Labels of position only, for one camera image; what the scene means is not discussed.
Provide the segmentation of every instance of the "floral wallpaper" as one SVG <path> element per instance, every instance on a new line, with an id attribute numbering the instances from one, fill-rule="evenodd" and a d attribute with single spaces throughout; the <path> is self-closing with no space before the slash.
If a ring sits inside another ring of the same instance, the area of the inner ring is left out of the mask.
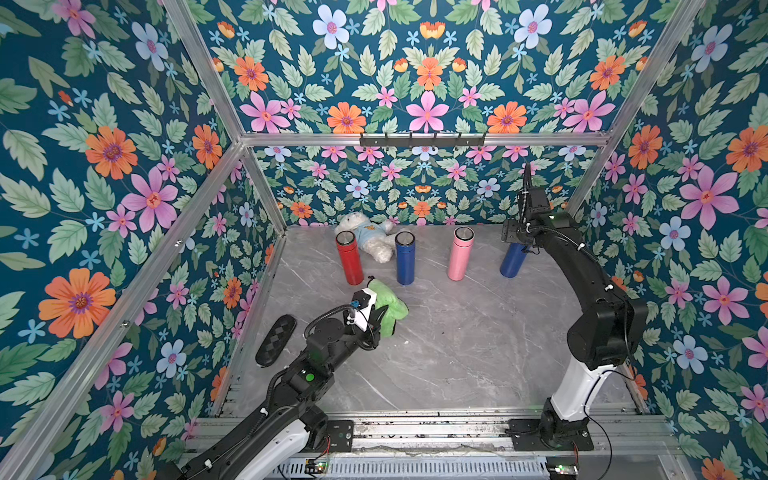
<path id="1" fill-rule="evenodd" d="M 579 215 L 647 301 L 636 383 L 707 480 L 768 471 L 767 6 L 707 2 Z"/>
<path id="2" fill-rule="evenodd" d="M 0 455 L 229 139 L 157 2 L 0 6 Z M 36 478 L 153 478 L 210 411 L 273 231 L 241 164 Z"/>

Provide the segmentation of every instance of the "white teddy bear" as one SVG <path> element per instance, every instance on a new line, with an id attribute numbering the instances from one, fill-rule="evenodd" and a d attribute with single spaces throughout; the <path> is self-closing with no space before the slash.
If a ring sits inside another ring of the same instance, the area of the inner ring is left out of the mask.
<path id="1" fill-rule="evenodd" d="M 347 230 L 353 232 L 358 248 L 370 253 L 375 261 L 387 263 L 392 258 L 392 251 L 395 248 L 395 236 L 387 234 L 394 226 L 391 220 L 376 224 L 363 212 L 353 212 L 341 219 L 335 231 L 336 235 Z"/>

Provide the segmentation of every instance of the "orange flower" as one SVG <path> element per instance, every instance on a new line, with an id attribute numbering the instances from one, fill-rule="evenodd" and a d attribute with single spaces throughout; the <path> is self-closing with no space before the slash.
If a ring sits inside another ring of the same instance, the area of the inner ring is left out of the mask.
<path id="1" fill-rule="evenodd" d="M 154 448 L 152 448 L 152 455 L 159 456 L 163 455 L 163 452 L 165 452 L 165 445 L 168 444 L 168 438 L 163 437 L 160 440 L 157 440 L 157 443 L 154 444 Z"/>
<path id="2" fill-rule="evenodd" d="M 726 470 L 725 464 L 717 458 L 704 459 L 701 475 L 707 480 L 736 480 L 736 475 L 732 471 Z"/>
<path id="3" fill-rule="evenodd" d="M 488 117 L 488 129 L 492 134 L 516 134 L 520 131 L 520 127 L 525 125 L 528 121 L 527 117 L 523 117 L 528 113 L 524 106 L 518 106 L 518 102 L 510 101 L 507 103 L 507 107 L 499 105 L 493 111 L 493 115 Z"/>
<path id="4" fill-rule="evenodd" d="M 224 305 L 228 309 L 233 309 L 240 301 L 240 294 L 243 292 L 243 287 L 240 284 L 240 279 L 236 276 L 227 282 L 227 288 L 224 289 Z"/>
<path id="5" fill-rule="evenodd" d="M 462 60 L 459 57 L 456 57 L 453 59 L 453 63 L 451 64 L 451 68 L 453 68 L 453 71 L 456 73 L 460 73 L 467 69 L 467 62 Z"/>
<path id="6" fill-rule="evenodd" d="M 91 149 L 85 151 L 85 157 L 96 164 L 96 171 L 102 177 L 112 176 L 120 180 L 124 174 L 134 170 L 131 165 L 139 161 L 135 152 L 136 147 L 131 139 L 125 138 L 125 132 L 119 128 L 112 131 L 109 127 L 99 127 L 98 137 L 88 135 L 85 144 Z"/>
<path id="7" fill-rule="evenodd" d="M 192 146 L 197 149 L 197 159 L 208 170 L 213 170 L 221 157 L 219 136 L 208 125 L 197 125 L 194 134 L 196 136 L 192 137 Z"/>
<path id="8" fill-rule="evenodd" d="M 219 31 L 227 38 L 234 38 L 235 36 L 235 27 L 232 25 L 226 23 L 226 22 L 219 22 L 216 25 L 219 25 Z"/>
<path id="9" fill-rule="evenodd" d="M 440 38 L 445 33 L 445 24 L 443 22 L 424 22 L 419 26 L 419 31 L 424 38 Z"/>
<path id="10" fill-rule="evenodd" d="M 616 55 L 611 55 L 605 61 L 598 63 L 594 73 L 589 77 L 592 81 L 592 90 L 605 90 L 618 82 L 619 75 L 624 73 L 626 67 L 624 57 L 616 58 Z"/>
<path id="11" fill-rule="evenodd" d="M 219 369 L 216 378 L 214 378 L 214 382 L 210 384 L 213 387 L 210 391 L 211 402 L 216 402 L 216 397 L 219 396 L 219 389 L 221 388 L 221 383 L 224 381 L 225 376 L 227 376 L 227 367 L 223 366 Z"/>
<path id="12" fill-rule="evenodd" d="M 726 155 L 726 162 L 733 165 L 733 170 L 739 173 L 746 168 L 754 172 L 760 169 L 764 161 L 768 161 L 768 125 L 760 125 L 757 130 L 752 127 L 741 131 L 738 138 L 734 138 Z"/>
<path id="13" fill-rule="evenodd" d="M 418 202 L 415 207 L 413 207 L 413 213 L 418 215 L 421 218 L 426 217 L 429 215 L 429 209 L 431 207 L 426 202 Z"/>
<path id="14" fill-rule="evenodd" d="M 246 85 L 252 91 L 266 90 L 266 84 L 270 78 L 264 73 L 261 62 L 254 63 L 251 57 L 238 58 L 236 61 L 235 75 L 240 76 L 240 83 Z"/>
<path id="15" fill-rule="evenodd" d="M 45 292 L 55 300 L 40 302 L 40 320 L 54 320 L 48 331 L 64 338 L 74 327 L 74 337 L 80 339 L 94 332 L 94 323 L 101 325 L 114 304 L 114 288 L 107 288 L 109 279 L 96 272 L 91 278 L 87 268 L 69 270 L 69 281 L 57 276 L 46 287 Z"/>
<path id="16" fill-rule="evenodd" d="M 398 61 L 395 62 L 395 70 L 399 71 L 400 73 L 403 73 L 404 71 L 408 70 L 408 61 L 404 58 L 400 58 Z"/>
<path id="17" fill-rule="evenodd" d="M 419 76 L 419 85 L 423 86 L 425 90 L 432 90 L 435 85 L 440 85 L 442 67 L 438 65 L 437 58 L 427 57 L 416 69 L 416 74 Z"/>
<path id="18" fill-rule="evenodd" d="M 652 164 L 659 158 L 657 150 L 661 148 L 662 138 L 659 137 L 661 129 L 646 125 L 643 130 L 637 132 L 632 138 L 632 145 L 629 147 L 630 164 L 645 170 L 648 164 Z"/>
<path id="19" fill-rule="evenodd" d="M 309 218 L 312 216 L 312 208 L 302 202 L 293 202 L 290 211 L 298 218 Z"/>
<path id="20" fill-rule="evenodd" d="M 272 254 L 275 253 L 275 244 L 269 245 L 266 248 L 265 257 L 264 257 L 264 263 L 267 265 L 270 264 L 270 260 L 272 260 Z"/>
<path id="21" fill-rule="evenodd" d="M 639 34 L 643 33 L 643 30 L 645 30 L 645 25 L 648 25 L 648 22 L 645 20 L 638 20 L 637 22 L 633 23 L 632 26 L 629 27 L 629 36 L 635 38 Z"/>
<path id="22" fill-rule="evenodd" d="M 360 107 L 349 106 L 345 101 L 338 107 L 331 107 L 328 111 L 328 126 L 333 128 L 334 134 L 361 134 L 366 126 L 366 118 L 361 117 Z"/>

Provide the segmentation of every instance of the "pink flower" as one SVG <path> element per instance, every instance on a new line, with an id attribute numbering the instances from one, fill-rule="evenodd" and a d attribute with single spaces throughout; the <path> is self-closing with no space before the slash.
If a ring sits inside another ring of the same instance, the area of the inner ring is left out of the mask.
<path id="1" fill-rule="evenodd" d="M 739 204 L 736 199 L 720 194 L 727 192 L 736 184 L 739 174 L 730 172 L 717 179 L 714 185 L 712 180 L 714 172 L 711 168 L 704 166 L 699 172 L 699 187 L 688 184 L 680 187 L 680 195 L 686 200 L 694 200 L 685 207 L 680 217 L 684 220 L 694 218 L 701 210 L 699 221 L 701 226 L 709 230 L 715 224 L 715 209 L 717 208 L 723 214 L 732 214 L 739 210 Z"/>
<path id="2" fill-rule="evenodd" d="M 512 163 L 518 161 L 520 157 L 528 156 L 528 151 L 525 150 L 526 148 L 528 148 L 527 146 L 521 147 L 520 145 L 507 145 L 505 146 L 505 148 L 507 149 L 507 151 L 504 152 L 502 157 L 509 158 L 509 160 L 511 160 Z"/>
<path id="3" fill-rule="evenodd" d="M 424 133 L 427 133 L 429 127 L 432 127 L 433 130 L 442 130 L 442 120 L 438 117 L 442 117 L 448 112 L 448 105 L 435 105 L 435 94 L 432 91 L 425 91 L 422 95 L 422 106 L 410 104 L 406 107 L 406 110 L 415 117 L 411 120 L 408 129 L 416 131 L 424 127 Z"/>
<path id="4" fill-rule="evenodd" d="M 464 108 L 467 108 L 469 105 L 477 105 L 478 100 L 480 99 L 480 94 L 478 93 L 477 87 L 472 87 L 470 89 L 463 89 L 462 90 L 463 95 L 458 98 L 458 101 L 464 103 Z"/>
<path id="5" fill-rule="evenodd" d="M 181 173 L 181 170 L 176 168 L 176 159 L 171 157 L 171 159 L 168 160 L 168 157 L 163 155 L 160 157 L 160 160 L 161 162 L 155 165 L 155 168 L 163 174 L 163 180 L 168 180 L 170 178 L 170 181 L 176 183 L 176 176 Z"/>
<path id="6" fill-rule="evenodd" d="M 574 112 L 574 104 L 576 100 L 568 100 L 568 97 L 563 98 L 563 103 L 554 106 L 554 116 L 565 118 L 566 115 Z"/>
<path id="7" fill-rule="evenodd" d="M 94 383 L 94 387 L 96 387 L 96 390 L 101 390 L 103 386 L 107 385 L 107 380 L 109 380 L 110 370 L 115 375 L 125 374 L 125 362 L 119 359 L 126 356 L 128 352 L 131 351 L 131 348 L 133 346 L 134 345 L 131 342 L 121 343 L 118 349 L 114 351 L 114 353 L 112 354 L 112 360 L 109 361 L 107 366 L 105 366 L 104 369 L 101 370 L 101 373 L 99 373 L 98 377 L 96 378 L 96 383 Z"/>
<path id="8" fill-rule="evenodd" d="M 750 355 L 747 363 L 754 369 L 762 369 L 768 363 L 768 329 L 761 326 L 757 330 L 757 336 L 760 338 L 759 342 L 750 336 L 745 336 L 741 341 L 746 348 L 757 352 Z"/>
<path id="9" fill-rule="evenodd" d="M 325 164 L 318 164 L 315 162 L 315 164 L 312 166 L 312 176 L 318 177 L 320 180 L 326 177 L 328 174 L 328 170 L 326 170 Z"/>
<path id="10" fill-rule="evenodd" d="M 376 98 L 379 99 L 380 107 L 382 106 L 392 107 L 392 103 L 397 101 L 394 88 L 390 88 L 389 90 L 387 90 L 386 87 L 382 87 L 382 90 L 376 94 Z"/>
<path id="11" fill-rule="evenodd" d="M 624 230 L 625 232 L 629 233 L 630 237 L 634 233 L 635 230 L 637 230 L 637 219 L 639 217 L 632 212 L 628 213 L 627 216 L 623 219 L 621 219 L 622 222 L 624 222 Z"/>
<path id="12" fill-rule="evenodd" d="M 214 217 L 214 232 L 216 232 L 219 237 L 223 235 L 224 232 L 227 231 L 227 219 L 221 216 L 221 212 L 219 212 L 218 215 Z"/>
<path id="13" fill-rule="evenodd" d="M 624 172 L 627 171 L 627 169 L 621 165 L 624 163 L 625 157 L 626 155 L 623 154 L 619 157 L 616 152 L 611 154 L 611 159 L 605 165 L 605 170 L 608 170 L 605 173 L 605 181 L 610 180 L 615 185 L 619 179 L 619 175 L 623 175 Z"/>
<path id="14" fill-rule="evenodd" d="M 357 156 L 357 161 L 360 163 L 368 161 L 369 164 L 373 165 L 377 158 L 384 158 L 384 152 L 379 151 L 379 147 L 355 147 L 355 150 L 361 152 Z"/>
<path id="15" fill-rule="evenodd" d="M 704 164 L 699 163 L 699 156 L 694 155 L 691 159 L 688 157 L 683 158 L 683 166 L 677 169 L 679 174 L 683 175 L 683 182 L 688 181 L 688 177 L 692 180 L 696 180 L 699 177 L 699 170 L 703 168 Z"/>
<path id="16" fill-rule="evenodd" d="M 148 232 L 154 227 L 154 219 L 163 228 L 170 228 L 176 220 L 176 209 L 169 202 L 176 198 L 179 190 L 173 185 L 163 187 L 163 174 L 157 168 L 149 170 L 149 184 L 141 176 L 132 174 L 131 183 L 139 194 L 128 194 L 122 204 L 129 210 L 138 212 L 143 210 L 139 218 L 139 226 L 142 232 Z"/>
<path id="17" fill-rule="evenodd" d="M 123 419 L 134 416 L 134 407 L 130 407 L 134 401 L 134 394 L 129 393 L 123 398 L 123 392 L 116 392 L 112 397 L 112 405 L 105 405 L 99 409 L 104 421 L 101 423 L 101 433 L 109 430 L 110 427 L 116 432 L 123 428 Z"/>
<path id="18" fill-rule="evenodd" d="M 621 190 L 627 192 L 627 196 L 624 197 L 625 203 L 634 202 L 635 205 L 640 203 L 640 195 L 648 191 L 648 187 L 642 183 L 645 181 L 645 174 L 640 174 L 635 177 L 634 174 L 629 176 L 629 183 L 625 184 Z"/>
<path id="19" fill-rule="evenodd" d="M 301 113 L 299 113 L 299 110 L 301 110 L 301 105 L 293 104 L 292 98 L 289 98 L 288 101 L 280 101 L 280 113 L 288 114 L 289 120 L 293 120 L 294 118 L 301 118 Z"/>
<path id="20" fill-rule="evenodd" d="M 672 286 L 668 286 L 664 289 L 665 292 L 670 294 L 669 303 L 673 305 L 677 302 L 677 306 L 681 309 L 685 308 L 685 303 L 694 299 L 694 296 L 687 292 L 688 284 L 680 283 L 675 279 L 672 279 Z"/>
<path id="21" fill-rule="evenodd" d="M 754 410 L 755 419 L 763 423 L 766 421 L 766 413 L 768 413 L 768 405 L 766 405 L 766 393 L 761 385 L 755 385 L 755 391 L 748 389 L 746 386 L 741 387 L 742 395 L 746 396 L 741 401 L 741 406 L 747 410 Z"/>
<path id="22" fill-rule="evenodd" d="M 382 167 L 382 178 L 386 178 L 389 181 L 400 178 L 400 171 L 402 171 L 402 168 L 397 168 L 393 161 L 388 167 L 386 165 Z"/>
<path id="23" fill-rule="evenodd" d="M 717 317 L 723 325 L 728 325 L 730 323 L 731 313 L 739 318 L 750 317 L 749 312 L 746 311 L 746 307 L 736 303 L 746 298 L 746 288 L 738 287 L 731 290 L 730 282 L 725 276 L 722 276 L 717 281 L 717 290 L 711 285 L 704 285 L 701 289 L 704 292 L 704 295 L 715 299 L 708 300 L 704 304 L 704 310 L 710 313 L 719 310 L 720 312 Z"/>
<path id="24" fill-rule="evenodd" d="M 160 293 L 160 289 L 156 288 L 154 289 L 154 292 L 152 292 L 152 294 L 149 296 L 147 302 L 144 304 L 144 308 L 141 309 L 139 314 L 136 316 L 136 320 L 134 320 L 136 325 L 141 325 L 144 322 L 145 313 L 149 313 L 150 315 L 157 313 L 157 305 L 152 303 L 150 300 L 156 299 L 158 293 Z"/>
<path id="25" fill-rule="evenodd" d="M 458 180 L 461 177 L 466 177 L 467 172 L 465 170 L 467 169 L 466 165 L 459 165 L 458 162 L 453 164 L 453 167 L 450 167 L 448 169 L 448 178 L 452 178 L 453 180 Z"/>
<path id="26" fill-rule="evenodd" d="M 323 158 L 331 157 L 334 164 L 338 163 L 340 158 L 346 158 L 344 147 L 323 147 L 321 155 Z"/>
<path id="27" fill-rule="evenodd" d="M 251 105 L 241 105 L 240 110 L 249 117 L 255 117 L 250 122 L 250 128 L 253 131 L 262 131 L 266 127 L 266 131 L 271 134 L 280 132 L 277 128 L 288 128 L 290 122 L 285 117 L 280 117 L 280 102 L 278 100 L 270 100 L 270 103 L 264 106 L 264 99 L 261 95 L 255 91 L 250 92 Z"/>
<path id="28" fill-rule="evenodd" d="M 184 288 L 184 282 L 179 282 L 177 285 L 170 285 L 170 295 L 165 298 L 166 302 L 173 303 L 174 310 L 179 308 L 179 304 L 187 305 L 186 295 L 190 292 L 190 289 Z"/>
<path id="29" fill-rule="evenodd" d="M 469 152 L 467 152 L 467 158 L 474 159 L 475 165 L 477 165 L 483 160 L 491 160 L 491 154 L 489 152 L 494 150 L 496 150 L 495 145 L 492 147 L 471 147 Z"/>
<path id="30" fill-rule="evenodd" d="M 574 132 L 578 133 L 587 130 L 587 126 L 592 131 L 600 130 L 600 127 L 603 126 L 603 121 L 600 119 L 600 117 L 610 114 L 614 108 L 616 108 L 616 105 L 614 104 L 603 105 L 604 101 L 605 90 L 595 95 L 592 98 L 592 102 L 590 104 L 587 104 L 587 101 L 583 98 L 579 98 L 576 100 L 576 104 L 574 105 L 576 115 L 571 115 L 570 117 L 566 118 L 563 122 L 563 125 L 565 127 L 573 127 L 576 125 Z"/>
<path id="31" fill-rule="evenodd" d="M 107 212 L 107 217 L 109 217 L 109 220 L 112 220 L 112 223 L 109 224 L 109 231 L 120 231 L 120 236 L 125 238 L 128 236 L 129 230 L 136 230 L 136 224 L 131 221 L 136 217 L 136 214 L 134 212 L 126 212 L 123 204 L 119 204 L 115 210 L 117 210 L 117 213 Z"/>
<path id="32" fill-rule="evenodd" d="M 82 31 L 87 36 L 96 38 L 93 28 L 89 25 L 89 23 L 96 22 L 96 17 L 82 6 L 80 0 L 58 0 L 58 3 L 51 5 L 51 10 L 62 20 L 67 21 L 69 31 L 75 37 L 80 35 L 80 31 Z"/>

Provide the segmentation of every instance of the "gray marble surface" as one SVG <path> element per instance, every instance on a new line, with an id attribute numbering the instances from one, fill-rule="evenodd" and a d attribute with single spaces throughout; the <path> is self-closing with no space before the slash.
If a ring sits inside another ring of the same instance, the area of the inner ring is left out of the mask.
<path id="1" fill-rule="evenodd" d="M 413 284 L 397 283 L 394 259 L 380 264 L 367 253 L 361 257 L 365 275 L 392 287 L 409 315 L 377 350 L 360 350 L 344 363 L 319 406 L 347 412 L 542 405 L 560 384 L 570 359 L 565 333 L 581 314 L 554 260 L 544 252 L 529 255 L 517 278 L 504 278 L 501 226 L 478 225 L 466 277 L 454 282 L 445 273 L 454 227 L 400 230 L 416 237 Z M 309 321 L 362 288 L 345 281 L 333 239 L 331 228 L 289 230 L 254 353 L 280 315 L 290 313 L 299 324 L 271 367 L 250 356 L 231 415 L 245 416 L 262 402 L 271 376 L 305 346 L 301 332 Z M 598 395 L 596 402 L 631 403 L 619 376 L 608 376 Z"/>

